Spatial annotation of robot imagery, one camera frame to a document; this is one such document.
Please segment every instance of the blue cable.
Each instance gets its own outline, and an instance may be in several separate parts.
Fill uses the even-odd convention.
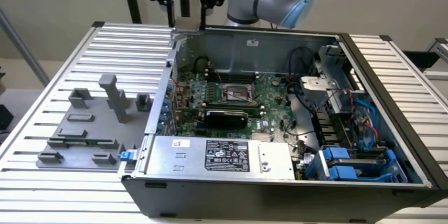
[[[371,126],[373,128],[375,129],[375,108],[369,105],[365,101],[362,100],[358,100],[358,99],[353,99],[353,102],[361,104],[362,106],[367,107],[370,110],[371,110],[371,115],[373,115],[373,118],[371,118]],[[371,140],[369,142],[369,147],[373,147],[373,144],[374,144],[374,133],[371,135]]]

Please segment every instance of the motherboard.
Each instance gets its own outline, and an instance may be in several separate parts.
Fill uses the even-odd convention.
[[[287,139],[282,128],[293,120],[286,98],[290,82],[274,74],[221,75],[222,82],[213,76],[179,74],[177,135],[282,142]]]

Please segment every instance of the blue latch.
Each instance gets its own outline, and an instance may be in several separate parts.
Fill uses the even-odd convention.
[[[357,179],[354,169],[350,166],[334,165],[329,168],[329,176],[333,180],[355,181]]]
[[[133,160],[134,152],[121,152],[119,160],[121,161],[131,161]]]
[[[339,147],[327,147],[323,149],[322,153],[325,160],[350,158],[346,149]]]

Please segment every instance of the white sticker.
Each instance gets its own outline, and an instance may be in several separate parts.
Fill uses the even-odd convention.
[[[171,147],[189,148],[189,139],[173,139]]]
[[[258,46],[258,41],[257,40],[247,40],[245,45],[249,47],[257,47]]]

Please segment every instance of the red cable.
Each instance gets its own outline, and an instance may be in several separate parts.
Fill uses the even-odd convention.
[[[363,125],[373,131],[374,134],[374,142],[377,143],[377,139],[378,139],[378,132],[375,131],[375,129],[373,128],[373,126],[369,123],[363,123]]]
[[[177,94],[177,89],[179,91],[178,83],[177,83],[177,81],[174,81],[174,79],[171,77],[170,77],[170,80],[173,81],[173,83],[175,85],[174,93]],[[183,99],[183,92],[179,91],[179,102],[182,102],[182,99]]]

